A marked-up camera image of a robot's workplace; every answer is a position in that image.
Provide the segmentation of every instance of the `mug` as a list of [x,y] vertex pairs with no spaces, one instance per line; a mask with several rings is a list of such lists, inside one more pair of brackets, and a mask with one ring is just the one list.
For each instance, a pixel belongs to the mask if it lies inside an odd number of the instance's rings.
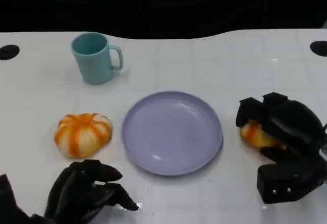
[[[71,48],[83,79],[90,84],[105,83],[113,78],[113,70],[123,68],[122,50],[116,45],[109,45],[102,34],[81,34],[72,41]],[[110,49],[117,51],[119,66],[112,65]]]

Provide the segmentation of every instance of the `table surface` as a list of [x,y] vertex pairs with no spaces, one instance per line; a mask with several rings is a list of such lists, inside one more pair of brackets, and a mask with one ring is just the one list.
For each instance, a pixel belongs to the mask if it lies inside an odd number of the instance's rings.
[[[72,162],[53,142],[59,119],[99,112],[111,119],[113,138],[93,158],[122,172],[120,183],[142,209],[106,208],[92,223],[326,223],[326,185],[294,203],[262,202],[256,171],[270,161],[241,142],[235,118],[239,100],[276,91],[305,103],[326,123],[327,58],[313,54],[309,45],[325,40],[327,30],[245,30],[189,40],[108,36],[121,47],[125,63],[114,80],[98,86],[82,81],[71,54],[70,43],[79,34],[0,34],[0,46],[20,47],[17,57],[0,62],[0,174],[8,175],[24,211],[43,214],[52,184]],[[187,176],[145,172],[122,146],[128,109],[165,90],[199,96],[222,122],[222,152]]]

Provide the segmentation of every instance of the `pumpkin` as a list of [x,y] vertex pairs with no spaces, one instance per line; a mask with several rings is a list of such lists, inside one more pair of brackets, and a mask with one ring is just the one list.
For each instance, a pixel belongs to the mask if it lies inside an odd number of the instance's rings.
[[112,137],[112,125],[98,113],[68,114],[58,123],[55,143],[67,157],[85,158],[93,155]]
[[252,146],[261,149],[263,147],[285,147],[275,138],[269,136],[261,129],[261,124],[255,120],[249,120],[249,122],[240,127],[240,134],[245,140]]

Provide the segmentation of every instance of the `lavender plate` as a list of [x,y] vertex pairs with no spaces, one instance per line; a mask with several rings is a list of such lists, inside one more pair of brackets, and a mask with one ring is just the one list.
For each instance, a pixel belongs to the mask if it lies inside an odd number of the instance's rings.
[[222,146],[214,110],[181,92],[162,92],[137,102],[122,128],[128,157],[152,173],[178,176],[207,164]]

